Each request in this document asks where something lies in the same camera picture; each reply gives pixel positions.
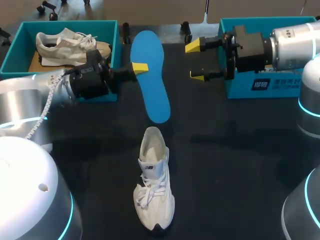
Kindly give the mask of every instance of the logo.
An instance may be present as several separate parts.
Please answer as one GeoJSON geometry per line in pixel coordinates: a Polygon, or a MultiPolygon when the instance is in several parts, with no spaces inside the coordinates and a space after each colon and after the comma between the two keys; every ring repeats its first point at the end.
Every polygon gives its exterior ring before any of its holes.
{"type": "Polygon", "coordinates": [[[91,67],[88,67],[88,68],[84,68],[84,69],[81,69],[81,73],[82,74],[85,74],[85,73],[90,73],[94,70],[94,68],[91,66],[91,67]]]}
{"type": "Polygon", "coordinates": [[[270,78],[257,78],[254,80],[251,90],[252,91],[261,91],[267,90],[269,87],[270,78]]]}
{"type": "Polygon", "coordinates": [[[154,170],[154,169],[155,169],[155,167],[154,167],[154,166],[145,166],[145,168],[144,168],[144,169],[154,170]]]}

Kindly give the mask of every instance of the floor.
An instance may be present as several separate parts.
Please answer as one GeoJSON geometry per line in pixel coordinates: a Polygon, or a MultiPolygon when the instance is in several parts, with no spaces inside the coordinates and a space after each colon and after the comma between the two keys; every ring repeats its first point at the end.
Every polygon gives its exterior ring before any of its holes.
{"type": "MultiPolygon", "coordinates": [[[[56,5],[56,12],[59,13],[61,1],[48,0],[48,2],[56,5]]],[[[129,22],[131,25],[160,25],[179,24],[184,21],[202,23],[206,2],[207,0],[91,0],[92,9],[90,9],[83,6],[82,0],[68,0],[67,12],[68,15],[70,12],[79,15],[78,18],[73,17],[68,20],[83,19],[81,17],[83,12],[88,20],[116,19],[120,24],[129,22]]],[[[41,3],[42,0],[1,0],[0,28],[5,29],[16,22],[28,19],[32,14],[39,15],[36,8],[41,3]]],[[[320,15],[320,1],[282,0],[279,3],[277,0],[209,0],[207,22],[218,23],[220,18],[300,16],[300,14],[320,15]]]]}

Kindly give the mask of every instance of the black knob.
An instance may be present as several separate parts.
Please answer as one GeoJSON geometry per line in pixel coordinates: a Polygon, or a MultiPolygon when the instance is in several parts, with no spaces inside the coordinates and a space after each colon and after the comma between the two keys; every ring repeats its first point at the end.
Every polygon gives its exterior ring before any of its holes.
{"type": "Polygon", "coordinates": [[[41,5],[41,6],[38,6],[38,7],[36,8],[36,10],[37,10],[40,14],[44,14],[45,11],[46,11],[46,8],[45,8],[45,6],[41,5]]]}
{"type": "Polygon", "coordinates": [[[57,21],[58,20],[58,14],[55,12],[50,13],[49,15],[49,21],[57,21]]]}

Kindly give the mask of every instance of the shoe tongue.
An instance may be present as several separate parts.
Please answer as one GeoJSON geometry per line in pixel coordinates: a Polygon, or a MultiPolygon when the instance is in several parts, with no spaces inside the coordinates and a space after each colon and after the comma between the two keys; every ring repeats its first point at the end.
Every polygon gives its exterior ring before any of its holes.
{"type": "Polygon", "coordinates": [[[158,180],[164,170],[164,160],[157,161],[156,153],[153,148],[149,149],[145,156],[145,161],[138,160],[143,175],[147,179],[158,180]]]}

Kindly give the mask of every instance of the shoelace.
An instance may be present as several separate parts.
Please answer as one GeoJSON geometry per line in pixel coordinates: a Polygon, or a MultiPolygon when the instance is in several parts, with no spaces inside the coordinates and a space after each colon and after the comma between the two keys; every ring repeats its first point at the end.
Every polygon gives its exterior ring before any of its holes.
{"type": "Polygon", "coordinates": [[[142,208],[146,207],[151,199],[154,196],[163,196],[165,195],[166,191],[166,171],[164,170],[162,173],[162,176],[158,180],[151,180],[144,176],[144,174],[141,175],[141,178],[144,183],[144,187],[142,187],[138,193],[138,196],[136,198],[136,202],[138,205],[140,205],[142,208]]]}
{"type": "Polygon", "coordinates": [[[96,48],[96,40],[97,36],[92,36],[91,34],[86,35],[82,32],[76,32],[76,34],[81,35],[82,37],[79,38],[77,43],[73,43],[72,45],[75,47],[81,47],[85,50],[94,50],[96,48]]]}

